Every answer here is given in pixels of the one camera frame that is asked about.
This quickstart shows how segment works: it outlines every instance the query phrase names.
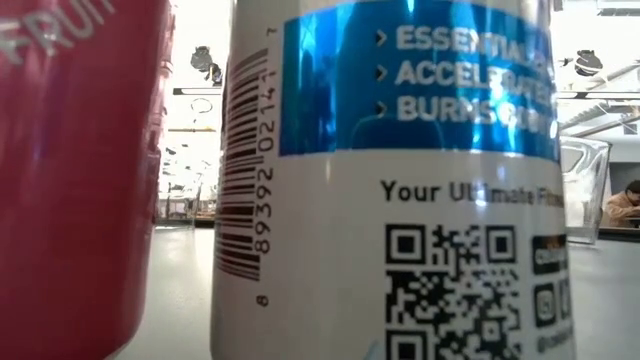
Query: red can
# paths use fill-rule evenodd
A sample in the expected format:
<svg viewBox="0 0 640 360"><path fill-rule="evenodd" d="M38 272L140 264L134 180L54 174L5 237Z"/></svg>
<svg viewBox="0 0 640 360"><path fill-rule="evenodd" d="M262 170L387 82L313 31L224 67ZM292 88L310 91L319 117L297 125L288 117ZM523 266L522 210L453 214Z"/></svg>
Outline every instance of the red can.
<svg viewBox="0 0 640 360"><path fill-rule="evenodd" d="M141 319L166 0L0 1L0 359L102 360Z"/></svg>

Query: qr code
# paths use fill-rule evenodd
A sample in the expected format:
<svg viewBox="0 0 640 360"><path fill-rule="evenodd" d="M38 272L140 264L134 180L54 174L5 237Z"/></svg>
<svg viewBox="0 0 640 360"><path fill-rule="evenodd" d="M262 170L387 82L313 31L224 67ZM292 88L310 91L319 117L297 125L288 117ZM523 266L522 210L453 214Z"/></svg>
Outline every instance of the qr code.
<svg viewBox="0 0 640 360"><path fill-rule="evenodd" d="M387 360L521 358L514 226L385 232Z"/></svg>

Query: white can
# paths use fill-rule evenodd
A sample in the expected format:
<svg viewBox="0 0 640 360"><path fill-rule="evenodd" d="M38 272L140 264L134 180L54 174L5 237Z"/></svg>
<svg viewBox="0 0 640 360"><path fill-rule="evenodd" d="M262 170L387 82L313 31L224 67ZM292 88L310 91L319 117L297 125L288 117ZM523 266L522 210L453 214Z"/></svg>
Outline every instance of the white can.
<svg viewBox="0 0 640 360"><path fill-rule="evenodd" d="M575 358L547 7L237 0L215 360Z"/></svg>

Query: ceiling light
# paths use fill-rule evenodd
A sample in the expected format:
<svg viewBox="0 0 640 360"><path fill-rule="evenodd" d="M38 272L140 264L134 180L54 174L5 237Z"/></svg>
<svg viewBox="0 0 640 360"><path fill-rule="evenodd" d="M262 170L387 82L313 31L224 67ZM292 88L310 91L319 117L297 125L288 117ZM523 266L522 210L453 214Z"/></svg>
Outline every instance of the ceiling light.
<svg viewBox="0 0 640 360"><path fill-rule="evenodd" d="M191 54L191 66L201 73L206 73L205 80L211 81L213 85L222 84L222 69L211 58L208 46L198 46Z"/></svg>
<svg viewBox="0 0 640 360"><path fill-rule="evenodd" d="M578 51L578 59L575 64L575 70L578 75L587 77L595 76L602 68L602 61L596 56L594 50Z"/></svg>
<svg viewBox="0 0 640 360"><path fill-rule="evenodd" d="M191 102L191 110L198 114L206 114L213 110L213 104L205 98L197 98Z"/></svg>

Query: arrow bullet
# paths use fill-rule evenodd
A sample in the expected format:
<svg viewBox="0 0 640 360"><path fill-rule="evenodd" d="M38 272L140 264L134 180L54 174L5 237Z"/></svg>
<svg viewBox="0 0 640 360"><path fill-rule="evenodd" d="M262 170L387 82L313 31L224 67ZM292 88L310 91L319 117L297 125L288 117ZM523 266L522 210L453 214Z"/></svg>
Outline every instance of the arrow bullet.
<svg viewBox="0 0 640 360"><path fill-rule="evenodd" d="M382 65L378 65L376 68L376 79L378 81L384 80L387 77L387 69L385 69Z"/></svg>
<svg viewBox="0 0 640 360"><path fill-rule="evenodd" d="M376 103L376 116L379 119L383 118L387 113L387 105L385 105L382 101L378 101Z"/></svg>
<svg viewBox="0 0 640 360"><path fill-rule="evenodd" d="M387 34L382 32L382 30L376 31L376 45L382 46L387 41Z"/></svg>

